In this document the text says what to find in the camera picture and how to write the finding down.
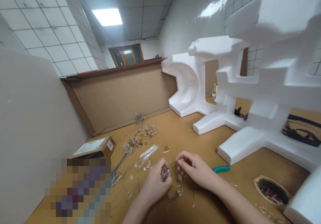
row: wooden table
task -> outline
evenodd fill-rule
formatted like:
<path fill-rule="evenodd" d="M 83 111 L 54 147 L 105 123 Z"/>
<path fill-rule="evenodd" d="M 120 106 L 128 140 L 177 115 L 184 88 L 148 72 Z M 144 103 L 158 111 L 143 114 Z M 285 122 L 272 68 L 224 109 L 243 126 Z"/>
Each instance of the wooden table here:
<path fill-rule="evenodd" d="M 217 147 L 224 143 L 234 130 L 222 126 L 202 135 L 196 134 L 192 128 L 193 123 L 199 121 L 203 116 L 194 113 L 186 117 L 179 117 L 175 112 L 169 111 L 148 119 L 145 124 L 154 124 L 158 126 L 158 134 L 153 138 L 144 138 L 141 148 L 135 148 L 119 168 L 119 172 L 124 174 L 111 189 L 111 195 L 107 196 L 106 206 L 111 207 L 111 217 L 107 223 L 121 223 L 131 202 L 137 196 L 148 171 L 133 168 L 135 163 L 139 163 L 139 155 L 145 152 L 149 147 L 156 144 L 158 150 L 152 155 L 152 164 L 155 164 L 161 157 L 164 157 L 170 165 L 174 162 L 176 156 L 183 150 L 199 154 L 204 161 L 211 167 L 227 165 L 227 163 L 217 154 Z M 114 131 L 110 135 L 117 144 L 111 156 L 111 166 L 114 167 L 122 158 L 120 145 L 127 142 L 129 136 L 134 134 L 135 124 L 129 125 Z M 168 146 L 169 152 L 163 153 L 164 147 Z M 293 196 L 309 172 L 282 156 L 262 148 L 247 158 L 231 166 L 229 172 L 219 174 L 227 182 L 231 183 L 241 194 L 243 194 L 253 205 L 260 210 L 276 218 L 278 221 L 290 223 L 282 214 L 282 208 L 267 201 L 256 189 L 253 180 L 258 175 L 264 175 L 272 178 L 283 185 Z M 183 194 L 174 202 L 167 202 L 166 196 L 161 199 L 148 213 L 145 223 L 235 223 L 229 211 L 223 203 L 214 195 L 206 190 L 191 190 L 193 183 L 183 179 L 180 182 L 177 176 L 172 172 L 173 184 L 169 192 L 175 194 L 177 186 L 180 184 L 183 188 Z M 37 223 L 44 216 L 45 207 L 48 206 L 48 200 L 44 199 L 38 206 L 27 223 Z"/>

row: styrofoam packaging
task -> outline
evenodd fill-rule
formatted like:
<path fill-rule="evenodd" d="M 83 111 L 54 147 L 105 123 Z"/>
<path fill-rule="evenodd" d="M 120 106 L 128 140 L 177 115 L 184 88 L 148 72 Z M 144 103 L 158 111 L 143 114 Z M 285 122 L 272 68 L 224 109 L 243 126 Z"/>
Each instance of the styrofoam packaging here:
<path fill-rule="evenodd" d="M 189 53 L 162 62 L 176 76 L 178 91 L 169 99 L 181 117 L 205 115 L 193 125 L 198 134 L 226 125 L 236 131 L 218 148 L 230 165 L 266 147 L 312 174 L 284 214 L 294 223 L 320 223 L 321 148 L 284 136 L 281 129 L 292 108 L 321 112 L 321 78 L 308 74 L 321 36 L 321 0 L 253 0 L 229 20 L 229 35 L 201 38 Z M 243 50 L 264 44 L 258 75 L 241 77 Z M 205 104 L 204 62 L 217 59 L 216 106 Z M 252 105 L 247 121 L 234 115 L 236 98 Z"/>

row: fluorescent light panel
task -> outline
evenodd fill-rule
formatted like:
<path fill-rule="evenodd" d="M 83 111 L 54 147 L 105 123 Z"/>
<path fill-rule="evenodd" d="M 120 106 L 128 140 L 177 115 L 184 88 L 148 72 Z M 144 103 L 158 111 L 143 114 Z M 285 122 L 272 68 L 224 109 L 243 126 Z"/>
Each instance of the fluorescent light panel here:
<path fill-rule="evenodd" d="M 96 16 L 102 26 L 123 24 L 118 9 L 93 10 L 93 14 Z"/>

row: forearm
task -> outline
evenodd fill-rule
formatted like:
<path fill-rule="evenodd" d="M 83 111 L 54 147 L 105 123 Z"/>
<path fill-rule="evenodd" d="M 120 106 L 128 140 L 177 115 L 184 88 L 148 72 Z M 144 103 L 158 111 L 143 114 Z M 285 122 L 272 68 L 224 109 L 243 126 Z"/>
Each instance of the forearm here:
<path fill-rule="evenodd" d="M 141 224 L 150 208 L 150 204 L 144 200 L 144 197 L 138 194 L 131 203 L 129 210 L 122 224 Z"/>
<path fill-rule="evenodd" d="M 222 178 L 216 179 L 211 186 L 238 224 L 271 224 L 272 221 L 260 213 L 244 196 Z"/>

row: wooden window frame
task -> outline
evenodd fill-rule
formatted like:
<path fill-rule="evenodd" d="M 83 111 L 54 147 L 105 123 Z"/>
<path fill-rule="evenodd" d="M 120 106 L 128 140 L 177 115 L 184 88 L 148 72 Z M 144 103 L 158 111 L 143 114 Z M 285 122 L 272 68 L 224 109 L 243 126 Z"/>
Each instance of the wooden window frame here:
<path fill-rule="evenodd" d="M 136 57 L 135 57 L 135 54 L 134 54 L 134 51 L 133 51 L 133 47 L 138 47 L 139 48 L 139 51 L 140 51 L 140 55 L 141 55 L 141 58 L 142 58 L 142 62 L 144 62 L 144 56 L 143 56 L 143 52 L 141 50 L 141 47 L 140 47 L 140 43 L 137 43 L 137 44 L 133 44 L 133 45 L 126 45 L 126 46 L 120 46 L 120 47 L 113 47 L 113 48 L 108 48 L 109 49 L 109 52 L 111 54 L 111 57 L 113 58 L 114 60 L 114 63 L 115 63 L 115 66 L 116 67 L 121 67 L 121 66 L 118 66 L 117 64 L 117 61 L 116 61 L 116 58 L 114 56 L 114 53 L 113 53 L 113 50 L 118 50 L 120 52 L 120 55 L 124 61 L 124 64 L 125 66 L 128 66 L 128 62 L 127 62 L 127 59 L 125 57 L 125 54 L 124 54 L 124 49 L 125 48 L 129 48 L 130 51 L 131 51 L 131 55 L 133 56 L 133 59 L 134 59 L 134 64 L 137 64 L 138 62 L 136 61 Z"/>

